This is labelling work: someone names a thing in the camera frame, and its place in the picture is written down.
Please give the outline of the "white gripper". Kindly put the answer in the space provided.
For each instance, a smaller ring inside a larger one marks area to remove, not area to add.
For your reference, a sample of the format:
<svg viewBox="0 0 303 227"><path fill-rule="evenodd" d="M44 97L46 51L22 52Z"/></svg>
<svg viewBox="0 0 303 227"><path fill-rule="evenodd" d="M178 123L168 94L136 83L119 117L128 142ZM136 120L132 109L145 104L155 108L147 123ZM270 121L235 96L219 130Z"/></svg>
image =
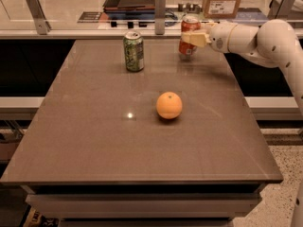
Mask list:
<svg viewBox="0 0 303 227"><path fill-rule="evenodd" d="M205 23L205 27L212 27L208 33L205 29L181 33L181 39L188 44L205 47L208 44L218 52L228 53L228 42L236 23Z"/></svg>

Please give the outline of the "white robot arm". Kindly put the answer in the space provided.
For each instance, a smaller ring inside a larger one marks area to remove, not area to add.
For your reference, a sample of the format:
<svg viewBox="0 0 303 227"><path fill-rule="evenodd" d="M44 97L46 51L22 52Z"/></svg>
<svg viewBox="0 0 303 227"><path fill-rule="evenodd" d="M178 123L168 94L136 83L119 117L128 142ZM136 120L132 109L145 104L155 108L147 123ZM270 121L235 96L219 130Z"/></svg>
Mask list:
<svg viewBox="0 0 303 227"><path fill-rule="evenodd" d="M208 23L201 30L183 32L181 38L198 47L210 44L215 51L235 53L264 67L278 67L303 113L303 49L286 21L274 19L262 26Z"/></svg>

